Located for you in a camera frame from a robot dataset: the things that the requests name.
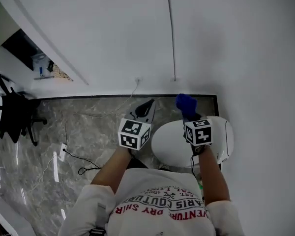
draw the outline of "marble floor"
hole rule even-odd
[[[174,97],[154,99],[156,112],[152,133],[160,126],[180,119]],[[0,139],[0,198],[29,221],[38,236],[57,235],[63,217],[97,170],[78,175],[79,168],[90,167],[90,163],[66,154],[64,162],[57,158],[57,182],[57,176],[54,175],[54,151],[59,155],[61,144],[66,142],[70,153],[103,166],[118,145],[120,119],[130,105],[147,100],[149,98],[131,98],[116,112],[104,118],[87,115],[101,116],[113,112],[125,98],[43,100],[38,114],[45,117],[48,123],[34,125],[35,136],[39,141],[37,147],[32,145],[28,135],[20,136],[16,144],[7,134]],[[199,97],[197,100],[198,113],[215,114],[212,97]],[[150,140],[138,153],[138,158],[149,168],[159,166],[159,161],[151,151]],[[37,186],[49,161],[49,167]]]

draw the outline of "white t-shirt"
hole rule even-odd
[[[65,219],[59,236],[243,236],[229,201],[205,207],[191,174],[154,169],[126,170],[118,191],[87,185]]]

